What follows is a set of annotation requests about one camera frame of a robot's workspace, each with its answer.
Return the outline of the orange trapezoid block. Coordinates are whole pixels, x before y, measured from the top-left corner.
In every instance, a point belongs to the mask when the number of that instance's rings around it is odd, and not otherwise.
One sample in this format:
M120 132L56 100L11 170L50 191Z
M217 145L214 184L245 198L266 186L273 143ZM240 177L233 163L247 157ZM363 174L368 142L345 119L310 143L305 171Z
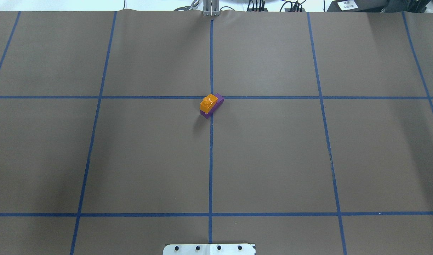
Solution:
M213 107L216 105L217 102L218 102L218 97L213 94L209 94L203 98L203 100L200 103L199 109L204 114L208 114L210 113L210 111L213 109Z

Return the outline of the aluminium frame post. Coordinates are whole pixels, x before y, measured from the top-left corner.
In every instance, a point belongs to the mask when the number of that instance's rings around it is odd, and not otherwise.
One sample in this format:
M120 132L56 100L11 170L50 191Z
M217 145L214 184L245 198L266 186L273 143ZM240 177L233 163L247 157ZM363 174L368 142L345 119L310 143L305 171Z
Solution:
M203 16L219 16L220 1L219 0L203 0Z

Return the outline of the white pedestal base plate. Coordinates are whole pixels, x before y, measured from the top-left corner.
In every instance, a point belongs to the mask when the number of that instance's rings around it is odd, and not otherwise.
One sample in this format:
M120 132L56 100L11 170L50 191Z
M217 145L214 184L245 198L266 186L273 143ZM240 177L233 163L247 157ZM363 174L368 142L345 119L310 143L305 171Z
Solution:
M163 255L255 255L255 244L173 244L166 245Z

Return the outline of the purple trapezoid block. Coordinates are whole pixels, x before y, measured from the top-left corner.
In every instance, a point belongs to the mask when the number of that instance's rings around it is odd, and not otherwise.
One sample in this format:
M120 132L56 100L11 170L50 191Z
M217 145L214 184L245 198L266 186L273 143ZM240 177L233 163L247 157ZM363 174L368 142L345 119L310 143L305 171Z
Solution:
M200 111L200 114L203 116L203 117L205 117L205 118L210 118L211 116L213 116L213 114L214 114L214 112L223 104L223 102L224 102L224 97L221 95L221 94L219 94L219 93L216 93L216 94L214 94L215 96L217 96L218 97L218 102L216 103L216 105L213 107L213 109L210 111L210 113L208 113L208 114L204 114L203 112L201 112Z

